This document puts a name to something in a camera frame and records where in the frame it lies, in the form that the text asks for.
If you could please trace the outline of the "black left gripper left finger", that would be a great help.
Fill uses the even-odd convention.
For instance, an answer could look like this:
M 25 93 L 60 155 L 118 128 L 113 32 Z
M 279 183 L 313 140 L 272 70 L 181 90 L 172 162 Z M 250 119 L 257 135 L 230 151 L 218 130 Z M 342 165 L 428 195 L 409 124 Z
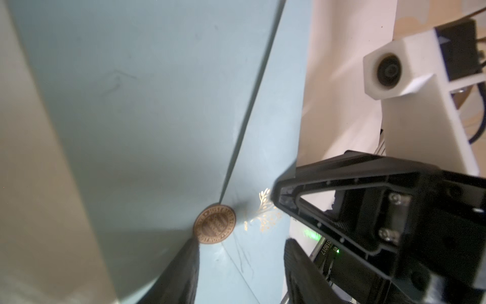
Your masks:
M 139 303 L 194 304 L 199 278 L 199 242 L 192 237 Z

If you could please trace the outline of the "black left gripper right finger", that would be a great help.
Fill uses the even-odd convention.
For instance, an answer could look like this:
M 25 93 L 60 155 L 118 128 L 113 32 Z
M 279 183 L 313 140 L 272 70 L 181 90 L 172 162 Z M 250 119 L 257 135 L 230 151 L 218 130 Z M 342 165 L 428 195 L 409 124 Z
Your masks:
M 345 303 L 295 239 L 286 240 L 283 259 L 289 303 Z

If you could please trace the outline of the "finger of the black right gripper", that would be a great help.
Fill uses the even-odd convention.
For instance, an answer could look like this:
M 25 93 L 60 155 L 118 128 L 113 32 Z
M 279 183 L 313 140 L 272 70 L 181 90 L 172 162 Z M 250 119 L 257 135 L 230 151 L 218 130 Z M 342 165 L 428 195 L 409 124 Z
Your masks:
M 316 192 L 319 182 L 461 182 L 480 184 L 485 179 L 442 170 L 434 165 L 349 151 L 325 161 L 299 167 L 295 176 L 276 182 L 272 201 L 285 213 L 315 228 L 315 211 L 331 211 L 334 192 Z

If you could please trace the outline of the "light blue-grey envelope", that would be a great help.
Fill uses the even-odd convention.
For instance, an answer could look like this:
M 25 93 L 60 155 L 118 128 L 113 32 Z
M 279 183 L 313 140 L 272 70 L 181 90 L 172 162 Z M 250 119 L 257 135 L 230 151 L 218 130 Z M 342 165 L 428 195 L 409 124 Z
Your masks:
M 117 303 L 199 242 L 196 303 L 279 303 L 311 1 L 5 1 Z

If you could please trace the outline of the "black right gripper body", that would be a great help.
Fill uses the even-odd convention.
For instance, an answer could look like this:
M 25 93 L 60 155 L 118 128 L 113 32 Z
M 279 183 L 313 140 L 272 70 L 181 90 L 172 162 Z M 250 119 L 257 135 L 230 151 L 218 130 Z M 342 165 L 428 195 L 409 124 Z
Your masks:
M 319 182 L 323 275 L 359 303 L 481 303 L 485 188 L 461 182 Z

